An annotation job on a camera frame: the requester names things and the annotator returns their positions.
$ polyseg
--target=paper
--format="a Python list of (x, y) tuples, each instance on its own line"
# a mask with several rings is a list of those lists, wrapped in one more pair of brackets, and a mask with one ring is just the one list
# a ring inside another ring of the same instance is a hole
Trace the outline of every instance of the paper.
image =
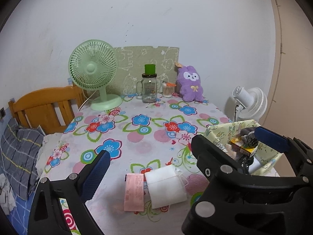
[(127, 174), (124, 211), (144, 211), (143, 176), (143, 174)]

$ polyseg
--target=fan grille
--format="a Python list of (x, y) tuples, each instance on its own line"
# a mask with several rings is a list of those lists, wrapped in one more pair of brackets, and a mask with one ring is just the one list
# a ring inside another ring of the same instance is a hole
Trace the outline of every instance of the fan grille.
[(101, 40), (83, 42), (73, 51), (68, 62), (73, 82), (87, 90), (97, 90), (108, 85), (117, 68), (114, 48)]
[(250, 107), (243, 109), (239, 113), (239, 117), (242, 119), (258, 120), (265, 113), (267, 108), (266, 95), (258, 87), (251, 88), (247, 90), (247, 92), (253, 96), (254, 102)]

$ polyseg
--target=white fan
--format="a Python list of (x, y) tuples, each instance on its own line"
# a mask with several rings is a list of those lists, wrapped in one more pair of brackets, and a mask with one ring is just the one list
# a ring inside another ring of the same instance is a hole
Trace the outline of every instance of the white fan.
[(240, 120), (254, 119), (258, 121), (267, 108), (267, 97), (258, 87), (245, 90), (237, 86), (233, 91), (233, 98), (241, 105), (238, 108)]

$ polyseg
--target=plush bunny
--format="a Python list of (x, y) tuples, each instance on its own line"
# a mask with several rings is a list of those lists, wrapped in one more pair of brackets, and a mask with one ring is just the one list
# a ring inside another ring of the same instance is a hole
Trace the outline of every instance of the plush bunny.
[(180, 84), (180, 93), (183, 95), (185, 102), (199, 101), (202, 102), (203, 88), (200, 85), (200, 77), (196, 69), (192, 66), (182, 66), (178, 69), (177, 82)]

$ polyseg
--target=yellow box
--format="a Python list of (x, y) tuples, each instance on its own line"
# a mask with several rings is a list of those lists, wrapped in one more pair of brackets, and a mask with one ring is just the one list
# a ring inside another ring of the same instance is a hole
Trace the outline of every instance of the yellow box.
[[(241, 125), (241, 128), (260, 126), (260, 124), (254, 120), (212, 125), (208, 126), (204, 136), (222, 151), (227, 152), (224, 146), (238, 134), (239, 125)], [(275, 149), (259, 142), (254, 156), (261, 164), (263, 164), (263, 166), (253, 172), (252, 175), (266, 175), (274, 167), (281, 155), (282, 154)]]

